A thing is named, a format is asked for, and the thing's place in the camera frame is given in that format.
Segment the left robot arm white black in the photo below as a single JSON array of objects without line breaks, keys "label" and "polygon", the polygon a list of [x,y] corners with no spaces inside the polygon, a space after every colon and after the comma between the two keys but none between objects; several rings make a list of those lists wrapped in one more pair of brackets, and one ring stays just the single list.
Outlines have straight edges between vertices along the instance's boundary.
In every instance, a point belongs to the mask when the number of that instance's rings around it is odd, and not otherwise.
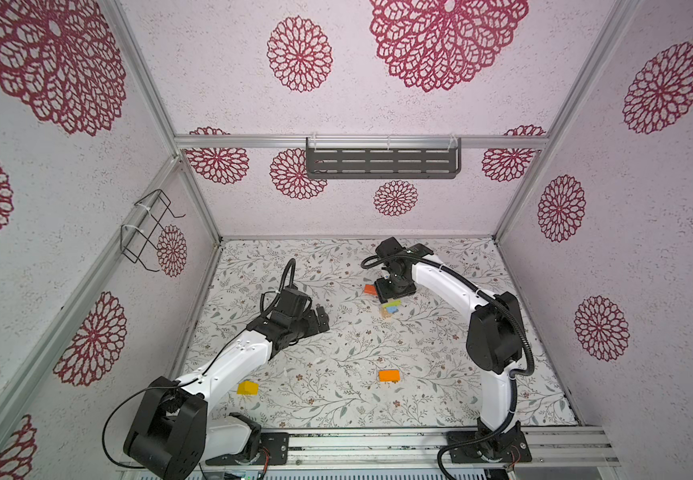
[{"label": "left robot arm white black", "polygon": [[174,380],[160,376],[138,392],[140,405],[122,451],[160,479],[186,479],[214,459],[268,461],[262,426],[240,413],[208,423],[218,402],[282,350],[330,330],[324,306],[284,287],[270,306],[208,363]]}]

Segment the lime green wood block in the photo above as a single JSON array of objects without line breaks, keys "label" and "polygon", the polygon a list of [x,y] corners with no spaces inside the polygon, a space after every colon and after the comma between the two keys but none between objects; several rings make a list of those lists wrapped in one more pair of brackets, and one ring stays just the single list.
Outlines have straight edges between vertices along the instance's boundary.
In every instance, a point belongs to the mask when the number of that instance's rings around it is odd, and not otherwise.
[{"label": "lime green wood block", "polygon": [[384,304],[381,304],[382,308],[398,308],[400,306],[401,301],[400,300],[393,300]]}]

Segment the orange wood block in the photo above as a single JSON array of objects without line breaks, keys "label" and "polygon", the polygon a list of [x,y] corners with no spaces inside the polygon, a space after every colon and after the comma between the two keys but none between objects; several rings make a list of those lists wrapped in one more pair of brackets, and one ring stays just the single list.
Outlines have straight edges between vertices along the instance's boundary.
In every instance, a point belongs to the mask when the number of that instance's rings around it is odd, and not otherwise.
[{"label": "orange wood block", "polygon": [[380,370],[378,372],[378,380],[382,383],[396,383],[401,380],[401,373],[399,370]]}]

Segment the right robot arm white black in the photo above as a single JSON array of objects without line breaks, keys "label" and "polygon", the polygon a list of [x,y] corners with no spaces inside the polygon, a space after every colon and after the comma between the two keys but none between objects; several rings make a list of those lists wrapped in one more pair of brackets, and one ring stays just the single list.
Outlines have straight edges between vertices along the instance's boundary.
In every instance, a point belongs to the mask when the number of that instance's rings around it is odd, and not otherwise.
[{"label": "right robot arm white black", "polygon": [[475,285],[426,245],[404,247],[394,237],[382,241],[360,267],[383,270],[384,276],[374,281],[381,301],[412,296],[421,286],[468,322],[465,350],[482,371],[480,437],[492,441],[514,430],[517,380],[532,376],[535,370],[518,299],[508,292],[495,294]]}]

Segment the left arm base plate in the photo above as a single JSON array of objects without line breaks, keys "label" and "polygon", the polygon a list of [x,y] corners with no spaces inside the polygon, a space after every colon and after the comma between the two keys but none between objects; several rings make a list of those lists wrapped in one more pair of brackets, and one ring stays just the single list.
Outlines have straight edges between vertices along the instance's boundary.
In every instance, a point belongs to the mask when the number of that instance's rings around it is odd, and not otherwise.
[{"label": "left arm base plate", "polygon": [[206,460],[207,466],[278,466],[288,462],[290,434],[288,432],[262,432],[250,435],[250,440],[238,454],[214,456]]}]

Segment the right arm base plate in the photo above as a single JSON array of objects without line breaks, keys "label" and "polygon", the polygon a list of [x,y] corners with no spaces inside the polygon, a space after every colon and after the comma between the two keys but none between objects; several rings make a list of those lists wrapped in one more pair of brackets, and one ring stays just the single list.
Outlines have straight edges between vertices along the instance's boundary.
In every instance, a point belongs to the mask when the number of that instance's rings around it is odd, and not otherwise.
[{"label": "right arm base plate", "polygon": [[454,464],[532,462],[532,454],[519,423],[492,440],[458,447],[450,450],[449,454]]}]

